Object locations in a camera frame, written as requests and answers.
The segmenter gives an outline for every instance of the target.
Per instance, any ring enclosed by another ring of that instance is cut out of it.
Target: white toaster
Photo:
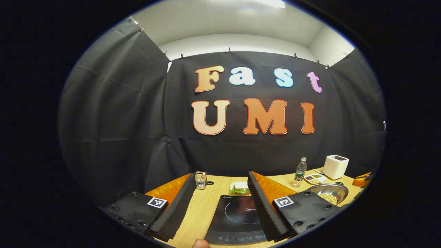
[[[330,155],[326,157],[325,165],[321,171],[332,180],[341,178],[348,167],[349,159],[339,155]]]

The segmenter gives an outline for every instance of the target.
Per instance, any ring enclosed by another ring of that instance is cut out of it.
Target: orange letter
[[[312,110],[314,105],[312,103],[304,102],[300,104],[303,109],[303,128],[302,133],[309,134],[314,132],[314,127],[312,126]]]
[[[230,105],[228,100],[214,101],[213,105],[217,107],[217,123],[214,126],[208,126],[205,122],[205,111],[210,105],[207,101],[194,101],[191,107],[194,109],[193,126],[196,131],[205,135],[215,135],[222,132],[227,122],[227,106]]]
[[[259,99],[248,98],[243,101],[248,106],[248,123],[243,130],[244,134],[257,134],[259,129],[256,127],[256,120],[263,133],[268,131],[269,125],[273,122],[273,127],[269,130],[271,134],[286,134],[285,127],[285,107],[287,103],[283,100],[274,100],[268,112],[263,107]]]
[[[223,71],[224,68],[220,65],[196,70],[196,73],[199,75],[199,85],[195,91],[203,92],[214,89],[214,85],[211,84],[210,80],[212,79],[214,83],[217,82],[219,80],[219,73],[217,72]]]

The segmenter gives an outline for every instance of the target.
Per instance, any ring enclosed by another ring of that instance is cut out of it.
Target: white wall
[[[346,56],[344,53],[352,52],[354,46],[339,33],[325,25],[309,46],[309,50],[321,64],[332,66]]]
[[[315,56],[305,46],[289,41],[275,39],[266,36],[252,34],[212,34],[191,37],[160,45],[162,52],[167,51],[166,56],[170,60],[178,59],[181,53],[184,57],[203,53],[228,52],[228,47],[234,51],[253,51],[278,53],[316,61]]]

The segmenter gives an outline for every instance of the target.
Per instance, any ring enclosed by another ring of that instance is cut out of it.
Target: blue letter
[[[287,69],[277,68],[274,70],[274,75],[277,77],[276,83],[280,87],[291,87],[294,85],[292,80],[292,73]]]
[[[256,80],[253,78],[253,71],[247,67],[236,67],[231,70],[230,83],[234,85],[253,85]]]

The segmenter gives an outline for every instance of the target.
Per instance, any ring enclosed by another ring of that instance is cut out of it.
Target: white ceiling
[[[209,34],[254,34],[309,47],[324,24],[286,3],[252,0],[164,0],[132,15],[157,46]]]

